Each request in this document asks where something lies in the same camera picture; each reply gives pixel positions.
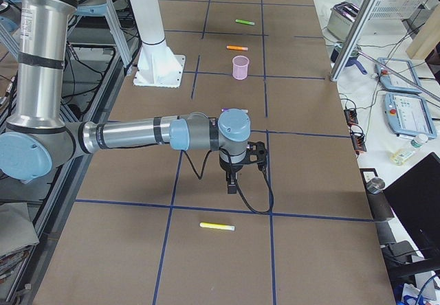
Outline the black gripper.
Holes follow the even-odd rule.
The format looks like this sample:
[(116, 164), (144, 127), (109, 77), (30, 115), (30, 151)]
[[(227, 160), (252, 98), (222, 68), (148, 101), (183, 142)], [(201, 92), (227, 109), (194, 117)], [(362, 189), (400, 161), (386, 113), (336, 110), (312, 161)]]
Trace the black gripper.
[(233, 155), (227, 150), (220, 150), (219, 162), (221, 168), (226, 172), (226, 180), (228, 182), (228, 194), (236, 194), (238, 180), (237, 173), (243, 168), (245, 159), (245, 151), (240, 154)]

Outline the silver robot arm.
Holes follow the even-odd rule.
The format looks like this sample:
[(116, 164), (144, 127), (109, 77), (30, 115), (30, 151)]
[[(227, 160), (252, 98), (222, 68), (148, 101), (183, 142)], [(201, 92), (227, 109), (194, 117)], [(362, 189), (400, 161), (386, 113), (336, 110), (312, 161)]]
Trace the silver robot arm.
[(1, 135), (1, 170), (20, 180), (46, 175), (70, 159), (98, 150), (168, 144), (175, 150), (219, 153), (228, 192), (249, 163), (250, 118), (241, 109), (219, 117), (194, 112), (134, 122), (66, 123), (60, 117), (67, 27), (81, 7), (105, 0), (21, 0), (18, 85), (15, 112)]

